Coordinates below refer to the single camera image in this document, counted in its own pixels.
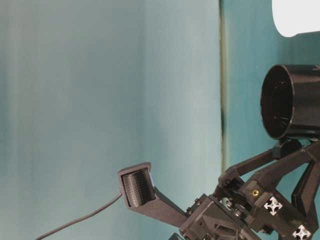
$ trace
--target cylinder opening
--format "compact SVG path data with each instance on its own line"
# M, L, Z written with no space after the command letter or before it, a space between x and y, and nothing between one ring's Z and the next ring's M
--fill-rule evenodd
M284 66L272 67L265 76L260 107L262 122L270 137L284 137L293 116L293 86Z

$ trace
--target brass screw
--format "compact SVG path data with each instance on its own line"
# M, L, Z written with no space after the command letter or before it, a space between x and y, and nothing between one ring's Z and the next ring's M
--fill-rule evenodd
M253 192L252 192L252 195L253 195L254 197L258 197L259 194L260 194L260 192L259 192L258 190L253 190Z

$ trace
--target white light fixture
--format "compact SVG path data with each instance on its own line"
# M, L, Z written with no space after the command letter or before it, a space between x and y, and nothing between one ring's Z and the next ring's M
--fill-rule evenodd
M320 31L320 0L272 0L272 14L285 37Z

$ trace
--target metal screw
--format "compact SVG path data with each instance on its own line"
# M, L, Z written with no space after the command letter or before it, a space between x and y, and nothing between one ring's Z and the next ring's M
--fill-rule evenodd
M188 208L186 209L186 212L187 212L189 215L191 215L191 214L192 214L191 207L188 207Z
M224 185L225 185L225 186L228 186L230 183L231 183L231 182L230 182L229 179L227 179L227 180L224 181Z
M239 218L242 215L242 212L239 209L236 209L234 214Z
M254 197L258 197L259 194L260 194L260 192L259 192L258 190L253 190L253 192L252 192L252 195L253 195Z

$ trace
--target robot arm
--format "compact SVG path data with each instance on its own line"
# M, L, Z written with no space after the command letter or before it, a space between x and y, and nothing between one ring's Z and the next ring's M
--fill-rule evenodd
M277 144L228 168L212 195L203 194L186 212L153 185L150 163L118 172L128 209L179 228L186 240L311 240L319 228L315 197L320 184L320 72L314 65L275 65L261 92L261 117ZM310 145L297 140L305 138ZM276 187L308 164L289 202ZM247 182L241 176L256 171ZM181 240L174 234L170 240Z

